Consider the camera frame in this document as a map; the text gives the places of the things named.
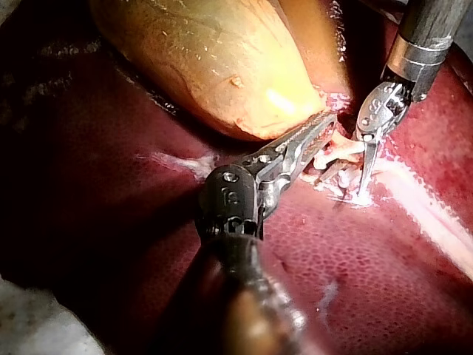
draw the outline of white tissue strand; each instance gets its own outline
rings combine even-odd
[[[207,176],[215,169],[215,162],[218,160],[216,155],[204,155],[201,158],[182,159],[162,152],[153,152],[149,155],[136,155],[137,159],[150,159],[161,166],[170,170],[188,169],[194,174],[198,181],[205,180]]]

